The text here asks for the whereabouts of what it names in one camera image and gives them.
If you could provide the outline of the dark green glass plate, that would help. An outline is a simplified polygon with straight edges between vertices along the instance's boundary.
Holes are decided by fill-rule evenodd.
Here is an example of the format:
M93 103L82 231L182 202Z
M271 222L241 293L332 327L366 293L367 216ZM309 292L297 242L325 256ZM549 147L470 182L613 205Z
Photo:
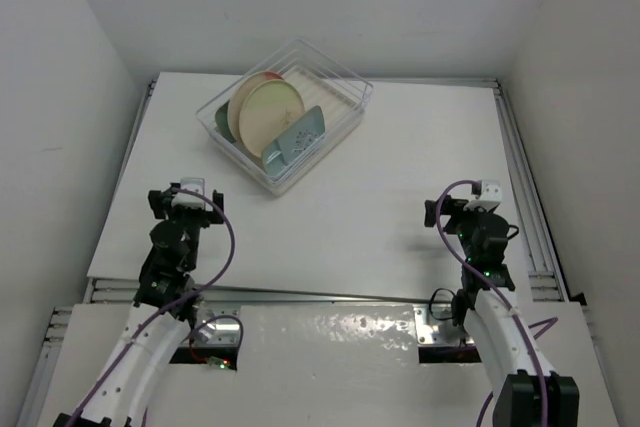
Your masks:
M220 135L229 143L234 144L236 142L233 136L228 122L228 108L229 102L225 102L218 108L215 113L215 122Z

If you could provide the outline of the cream pink round plate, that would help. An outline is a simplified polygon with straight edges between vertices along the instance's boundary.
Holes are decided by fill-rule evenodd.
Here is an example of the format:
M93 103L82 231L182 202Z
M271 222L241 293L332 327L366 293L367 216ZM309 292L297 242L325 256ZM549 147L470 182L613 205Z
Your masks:
M227 111L227 122L232 137L240 141L239 117L247 96L261 84L271 80L282 80L283 77L272 71L259 71L248 76L232 94Z

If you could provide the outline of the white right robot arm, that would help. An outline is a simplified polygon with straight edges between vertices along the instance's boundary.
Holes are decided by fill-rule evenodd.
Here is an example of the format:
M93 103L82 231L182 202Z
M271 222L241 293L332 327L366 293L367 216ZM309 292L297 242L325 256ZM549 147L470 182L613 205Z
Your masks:
M425 202L427 228L455 236L462 247L461 284L452 322L463 328L492 385L494 426L576 426L580 392L545 358L522 319L505 263L511 225L495 213L445 195Z

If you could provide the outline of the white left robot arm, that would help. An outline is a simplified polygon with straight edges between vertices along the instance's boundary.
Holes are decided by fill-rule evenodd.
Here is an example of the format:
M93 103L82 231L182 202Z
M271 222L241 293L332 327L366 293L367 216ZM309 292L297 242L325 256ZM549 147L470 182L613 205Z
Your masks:
M152 392L179 345L195 327L200 291L196 269L200 233L225 222L224 196L205 195L202 178L187 177L148 202L159 221L126 324L94 386L56 426L143 426Z

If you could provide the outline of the cream green round plate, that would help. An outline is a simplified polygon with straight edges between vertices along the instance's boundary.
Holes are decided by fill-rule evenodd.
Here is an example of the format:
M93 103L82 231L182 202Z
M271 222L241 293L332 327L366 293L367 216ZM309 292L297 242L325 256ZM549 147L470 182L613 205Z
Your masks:
M295 123L306 109L298 90L285 80L271 80L246 98L239 117L241 142L260 157L263 149Z

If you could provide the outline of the light blue rectangular plate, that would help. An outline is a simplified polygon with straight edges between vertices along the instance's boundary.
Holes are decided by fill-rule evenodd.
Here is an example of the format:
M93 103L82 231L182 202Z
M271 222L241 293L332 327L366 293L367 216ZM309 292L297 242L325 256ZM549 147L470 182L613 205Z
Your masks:
M280 176L325 130L323 111L316 105L263 149L261 161L265 173L270 177Z

